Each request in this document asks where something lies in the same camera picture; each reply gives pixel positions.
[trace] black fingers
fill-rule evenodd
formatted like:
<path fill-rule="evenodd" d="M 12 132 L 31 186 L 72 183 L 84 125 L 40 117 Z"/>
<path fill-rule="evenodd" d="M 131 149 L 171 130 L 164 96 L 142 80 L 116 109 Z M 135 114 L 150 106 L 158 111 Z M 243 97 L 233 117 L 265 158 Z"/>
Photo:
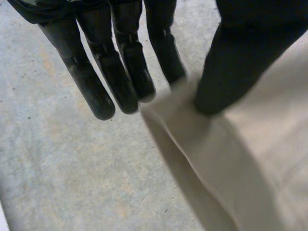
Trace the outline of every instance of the black fingers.
<path fill-rule="evenodd" d="M 84 51 L 76 19 L 67 17 L 39 27 L 57 49 L 94 115 L 101 120 L 112 118 L 115 106 Z"/>
<path fill-rule="evenodd" d="M 126 114 L 136 112 L 138 100 L 134 88 L 112 43 L 109 5 L 94 11 L 78 13 L 77 20 L 120 109 Z"/>
<path fill-rule="evenodd" d="M 138 39 L 142 1 L 117 4 L 111 1 L 115 38 L 123 62 L 140 101 L 154 97 L 155 87 Z"/>
<path fill-rule="evenodd" d="M 170 27 L 176 0 L 144 0 L 150 42 L 170 85 L 186 76 Z"/>

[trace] prosthetic hand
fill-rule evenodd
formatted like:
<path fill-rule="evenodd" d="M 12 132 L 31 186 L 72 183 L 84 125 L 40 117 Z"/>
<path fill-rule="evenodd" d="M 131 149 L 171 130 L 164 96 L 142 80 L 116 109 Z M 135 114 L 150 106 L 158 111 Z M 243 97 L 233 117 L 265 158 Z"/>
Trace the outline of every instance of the prosthetic hand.
<path fill-rule="evenodd" d="M 138 40 L 141 0 L 8 1 L 27 21 L 39 25 L 57 49 L 98 119 L 112 118 L 115 105 L 89 62 L 80 40 L 77 21 L 122 112 L 136 112 L 138 101 L 149 100 L 155 95 L 155 87 Z M 175 6 L 176 0 L 146 1 L 150 41 L 170 84 L 185 77 L 174 37 L 170 32 Z M 111 18 L 126 70 L 112 42 Z"/>

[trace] beige fabric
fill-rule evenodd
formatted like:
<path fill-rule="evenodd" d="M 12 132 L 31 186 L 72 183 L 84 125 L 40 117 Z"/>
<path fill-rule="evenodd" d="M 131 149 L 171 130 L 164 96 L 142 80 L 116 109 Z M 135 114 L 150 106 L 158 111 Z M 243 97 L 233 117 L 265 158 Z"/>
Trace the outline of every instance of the beige fabric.
<path fill-rule="evenodd" d="M 196 112 L 196 77 L 141 109 L 206 231 L 308 231 L 308 33 L 236 105 Z"/>

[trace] finger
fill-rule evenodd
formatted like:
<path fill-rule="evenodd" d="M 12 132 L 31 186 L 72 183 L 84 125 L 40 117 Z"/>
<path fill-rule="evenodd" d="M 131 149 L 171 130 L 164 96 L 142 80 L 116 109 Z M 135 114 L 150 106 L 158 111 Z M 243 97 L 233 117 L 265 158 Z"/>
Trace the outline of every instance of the finger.
<path fill-rule="evenodd" d="M 67 17 L 39 27 L 57 49 L 94 115 L 101 120 L 112 118 L 115 106 L 88 60 L 76 19 Z"/>
<path fill-rule="evenodd" d="M 151 45 L 168 83 L 172 86 L 186 76 L 170 31 L 177 1 L 144 0 L 144 3 Z"/>
<path fill-rule="evenodd" d="M 111 1 L 115 38 L 124 65 L 133 82 L 140 101 L 148 101 L 155 95 L 155 87 L 150 76 L 138 39 L 139 19 L 142 1 L 124 3 Z"/>
<path fill-rule="evenodd" d="M 77 20 L 119 107 L 126 114 L 136 112 L 138 100 L 134 88 L 112 42 L 109 4 L 94 11 L 77 13 Z"/>
<path fill-rule="evenodd" d="M 307 29 L 304 24 L 290 24 L 265 31 L 237 31 L 222 23 L 205 60 L 195 98 L 197 108 L 215 115 L 241 99 Z"/>

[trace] concrete floor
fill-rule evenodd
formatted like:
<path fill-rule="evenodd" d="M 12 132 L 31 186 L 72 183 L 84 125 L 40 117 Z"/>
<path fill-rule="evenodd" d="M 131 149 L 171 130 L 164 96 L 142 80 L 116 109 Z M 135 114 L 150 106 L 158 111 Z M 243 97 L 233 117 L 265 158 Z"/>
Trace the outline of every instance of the concrete floor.
<path fill-rule="evenodd" d="M 202 68 L 218 22 L 214 0 L 179 0 L 173 32 L 189 71 Z M 166 91 L 144 13 L 139 34 Z M 11 231 L 203 230 L 140 114 L 97 120 L 53 46 L 5 0 L 0 41 L 0 200 Z"/>

